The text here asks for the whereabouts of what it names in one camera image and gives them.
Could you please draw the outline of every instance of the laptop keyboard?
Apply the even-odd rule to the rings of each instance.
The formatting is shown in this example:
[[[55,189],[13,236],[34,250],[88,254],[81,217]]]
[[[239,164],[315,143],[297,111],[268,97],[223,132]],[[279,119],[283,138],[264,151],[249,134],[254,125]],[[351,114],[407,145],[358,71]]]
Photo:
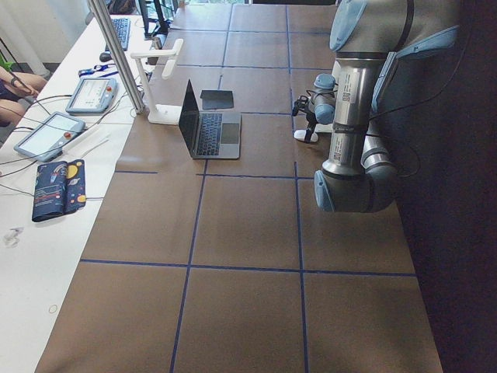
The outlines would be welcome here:
[[[202,114],[197,155],[219,155],[222,114]]]

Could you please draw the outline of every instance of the laptop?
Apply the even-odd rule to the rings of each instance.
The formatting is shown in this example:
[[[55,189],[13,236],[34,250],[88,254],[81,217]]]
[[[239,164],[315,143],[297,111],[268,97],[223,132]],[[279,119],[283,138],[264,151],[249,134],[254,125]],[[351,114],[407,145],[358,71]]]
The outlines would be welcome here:
[[[240,158],[241,126],[240,113],[200,112],[192,82],[188,80],[179,117],[179,129],[192,158]]]

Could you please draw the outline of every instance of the blue joint cap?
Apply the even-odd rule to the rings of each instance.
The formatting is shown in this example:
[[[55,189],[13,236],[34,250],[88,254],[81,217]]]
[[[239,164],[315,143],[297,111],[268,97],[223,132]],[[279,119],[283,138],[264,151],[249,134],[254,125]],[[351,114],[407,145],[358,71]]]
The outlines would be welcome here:
[[[322,103],[314,108],[316,120],[321,124],[333,123],[335,117],[335,108],[327,103]]]
[[[457,39],[459,25],[434,33],[397,53],[397,58],[426,58],[451,48]]]
[[[314,80],[314,87],[333,89],[335,87],[335,78],[331,74],[319,74]]]
[[[329,194],[328,185],[321,171],[316,171],[314,174],[314,192],[316,203],[322,210],[335,212],[335,206]]]
[[[329,47],[332,51],[338,51],[350,38],[364,13],[367,1],[346,0],[340,3],[333,20],[332,32],[329,38]]]

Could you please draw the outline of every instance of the keyboard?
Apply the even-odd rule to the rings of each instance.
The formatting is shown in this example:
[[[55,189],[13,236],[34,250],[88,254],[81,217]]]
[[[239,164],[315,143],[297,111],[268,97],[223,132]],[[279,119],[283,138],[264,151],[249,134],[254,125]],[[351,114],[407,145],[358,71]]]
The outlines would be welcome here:
[[[130,43],[130,28],[131,19],[129,18],[112,18],[112,24],[117,33],[117,38],[121,43],[121,47],[124,51],[127,51],[127,46]]]
[[[222,117],[219,113],[202,114],[197,155],[219,155]]]

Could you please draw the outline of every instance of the sticker label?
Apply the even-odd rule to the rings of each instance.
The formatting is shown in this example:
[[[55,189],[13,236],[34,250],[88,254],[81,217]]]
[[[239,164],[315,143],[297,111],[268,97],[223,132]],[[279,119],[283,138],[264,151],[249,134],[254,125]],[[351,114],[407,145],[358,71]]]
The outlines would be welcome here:
[[[334,135],[332,143],[332,159],[338,163],[347,163],[349,161],[349,141],[345,136]]]
[[[353,69],[352,72],[344,71],[340,74],[337,100],[345,103],[356,103],[359,77],[360,72],[357,69]]]

